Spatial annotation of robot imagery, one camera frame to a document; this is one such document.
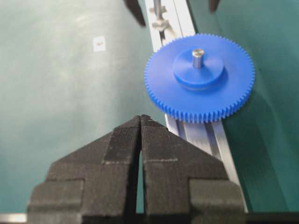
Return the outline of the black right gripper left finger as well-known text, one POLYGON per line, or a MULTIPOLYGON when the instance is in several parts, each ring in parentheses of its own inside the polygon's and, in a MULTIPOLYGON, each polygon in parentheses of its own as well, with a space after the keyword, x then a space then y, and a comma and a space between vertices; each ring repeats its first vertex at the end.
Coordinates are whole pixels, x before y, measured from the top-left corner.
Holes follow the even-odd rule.
POLYGON ((140 117, 52 163, 27 207, 29 224, 126 224, 135 216, 140 117))

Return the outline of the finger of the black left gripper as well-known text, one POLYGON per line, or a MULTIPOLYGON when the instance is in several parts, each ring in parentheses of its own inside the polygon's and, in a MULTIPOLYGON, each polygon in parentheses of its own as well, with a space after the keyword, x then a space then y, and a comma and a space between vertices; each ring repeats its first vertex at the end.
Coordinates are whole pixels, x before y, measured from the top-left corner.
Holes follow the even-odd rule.
POLYGON ((209 0, 208 1, 209 12, 216 12, 219 3, 220 3, 220 0, 209 0))
POLYGON ((127 7, 127 9, 131 12, 133 17, 136 19, 138 24, 140 26, 146 26, 143 14, 142 14, 142 9, 139 5, 138 0, 124 0, 124 3, 127 7))

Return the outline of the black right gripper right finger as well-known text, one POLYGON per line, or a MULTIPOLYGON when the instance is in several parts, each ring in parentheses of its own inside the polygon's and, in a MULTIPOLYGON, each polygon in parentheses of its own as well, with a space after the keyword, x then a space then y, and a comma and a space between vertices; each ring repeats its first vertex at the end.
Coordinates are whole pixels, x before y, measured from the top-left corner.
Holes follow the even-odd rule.
POLYGON ((241 224, 243 198, 223 163, 141 116, 144 203, 150 224, 241 224))

